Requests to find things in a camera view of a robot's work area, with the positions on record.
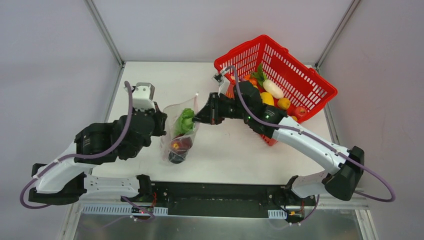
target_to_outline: plastic bag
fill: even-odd
[[[162,153],[162,159],[166,162],[173,164],[182,163],[186,160],[187,154],[194,144],[199,123],[195,122],[191,131],[185,134],[179,134],[179,123],[177,123],[177,120],[184,109],[192,109],[194,114],[199,112],[197,96],[198,93],[185,102],[169,105],[163,109],[163,112],[168,117],[165,122],[166,135],[160,137],[160,151]]]

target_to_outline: green vegetable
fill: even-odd
[[[262,84],[264,83],[264,81],[268,79],[267,75],[265,74],[262,68],[262,63],[260,63],[259,66],[257,66],[257,72],[252,72],[251,76],[257,80],[257,83],[261,87],[263,87]]]
[[[195,111],[191,108],[185,108],[175,122],[175,135],[184,135],[192,131],[195,127],[194,117]]]

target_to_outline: gray wall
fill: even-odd
[[[55,239],[66,207],[29,210],[19,193],[104,119],[119,67],[82,0],[2,1],[0,31],[0,239]]]
[[[339,90],[331,102],[340,140],[365,150],[365,164],[397,200],[369,200],[380,239],[422,239],[424,1],[364,0],[322,67]],[[364,175],[369,193],[388,197]]]
[[[351,0],[95,0],[125,61],[213,62],[267,34],[315,63]]]

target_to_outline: red basket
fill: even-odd
[[[239,78],[256,72],[258,65],[262,63],[263,71],[268,79],[276,83],[283,91],[284,97],[291,102],[287,114],[291,115],[298,106],[305,107],[308,112],[301,119],[302,123],[320,110],[337,95],[337,89],[322,78],[313,68],[307,68],[296,58],[289,54],[289,50],[280,46],[267,35],[242,43],[231,49],[227,54],[216,59],[214,66],[218,71],[234,65]],[[226,77],[231,81],[226,95],[234,98],[234,80],[231,79],[233,72]],[[277,141],[264,135],[261,137],[272,146]]]

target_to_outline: white vegetable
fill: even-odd
[[[275,84],[273,81],[267,79],[263,81],[262,83],[263,89],[270,93],[275,99],[282,99],[284,98],[283,90],[277,84]]]

